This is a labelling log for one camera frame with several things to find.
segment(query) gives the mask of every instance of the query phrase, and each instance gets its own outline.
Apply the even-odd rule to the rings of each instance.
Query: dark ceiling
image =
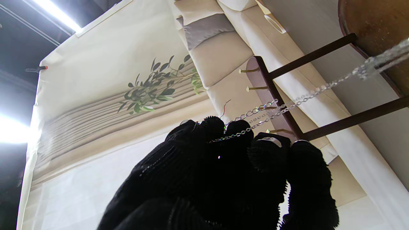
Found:
[[[84,27],[121,0],[52,1]],[[48,40],[26,25],[37,28],[37,32]],[[0,0],[0,116],[30,125],[38,74],[25,72],[25,69],[38,67],[42,59],[72,34],[70,28],[44,12],[32,0]],[[16,229],[26,148],[27,144],[0,143],[2,230]]]
[[[110,7],[120,2],[120,0],[52,1],[81,27],[92,22]],[[65,31],[47,20],[26,2],[49,17]],[[0,10],[0,69],[37,85],[38,74],[25,72],[25,69],[36,68],[40,61],[56,48],[56,45],[55,42],[54,44],[51,43],[20,21],[25,20],[38,28],[51,40],[56,41],[57,45],[69,38],[73,31],[42,10],[32,0],[0,0],[0,4],[2,5],[0,5],[0,9],[2,9]]]

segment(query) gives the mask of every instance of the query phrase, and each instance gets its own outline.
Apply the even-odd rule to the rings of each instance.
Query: fluorescent light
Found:
[[[0,115],[0,142],[27,143],[30,133],[29,127]]]
[[[43,9],[45,9],[52,16],[56,17],[62,23],[66,24],[68,27],[73,29],[75,32],[81,32],[82,31],[82,28],[78,24],[76,24],[72,19],[70,19],[70,17],[68,17],[68,15],[66,15],[64,12],[62,12],[50,0],[33,0],[33,1],[35,1],[39,6],[41,6]]]

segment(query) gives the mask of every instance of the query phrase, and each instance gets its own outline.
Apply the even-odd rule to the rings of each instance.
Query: red wire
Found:
[[[220,116],[220,118],[222,118],[222,116],[224,116],[224,115],[225,115],[225,112],[226,112],[226,105],[227,105],[227,103],[228,103],[229,101],[231,101],[231,99],[230,99],[230,100],[228,100],[228,101],[225,103],[225,105],[223,106],[223,115],[221,115],[221,116]]]

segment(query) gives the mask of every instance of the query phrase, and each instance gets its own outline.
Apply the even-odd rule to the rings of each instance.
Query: metal peg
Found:
[[[264,87],[249,87],[249,86],[247,86],[246,91],[250,92],[250,90],[265,90],[265,89],[267,89],[267,86],[264,86]]]
[[[258,71],[259,69],[260,69],[260,68],[256,68],[256,69],[254,69],[254,70],[242,70],[242,69],[239,69],[239,70],[238,70],[238,73],[241,74],[241,73],[256,72],[256,71]]]

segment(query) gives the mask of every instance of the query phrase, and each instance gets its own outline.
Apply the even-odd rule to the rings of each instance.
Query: chain link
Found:
[[[250,132],[250,130],[255,129],[256,127],[264,124],[265,122],[268,122],[276,117],[279,117],[281,115],[283,115],[284,113],[288,112],[290,109],[293,109],[295,107],[300,106],[301,104],[307,102],[308,100],[318,96],[319,94],[321,94],[322,92],[332,89],[333,87],[339,85],[340,83],[344,82],[345,80],[349,79],[352,76],[357,75],[361,80],[366,80],[369,76],[374,75],[375,73],[380,73],[384,70],[386,70],[387,68],[390,68],[396,64],[399,64],[400,62],[406,60],[407,58],[409,58],[409,38],[406,40],[403,40],[401,43],[399,43],[398,45],[394,46],[393,48],[383,52],[382,54],[376,56],[376,57],[370,57],[368,58],[365,63],[357,68],[355,68],[352,73],[334,80],[330,83],[327,83],[325,85],[322,85],[321,87],[316,88],[315,90],[313,90],[310,94],[308,95],[303,95],[299,98],[295,99],[295,103],[294,102],[290,102],[290,103],[286,103],[283,104],[281,106],[278,106],[276,109],[274,109],[273,111],[277,111],[274,115],[267,117],[265,120],[260,121],[259,123],[251,126],[251,128],[247,128],[239,133],[227,136],[227,137],[222,137],[216,140],[212,140],[209,143],[214,143],[214,142],[219,142],[222,140],[228,140],[231,139],[233,137],[239,137],[243,134],[245,134],[246,132]],[[248,111],[245,114],[242,114],[240,117],[236,117],[233,121],[238,121],[238,120],[244,120],[247,117],[251,117],[254,114],[257,114],[260,111],[264,111],[266,109],[266,107],[271,106],[273,103],[277,103],[278,100],[274,99],[274,101],[270,101],[267,102],[264,105],[261,105],[257,108],[254,108],[250,111]],[[230,121],[229,123],[227,123],[225,125],[225,130],[227,129],[227,126],[233,122]]]

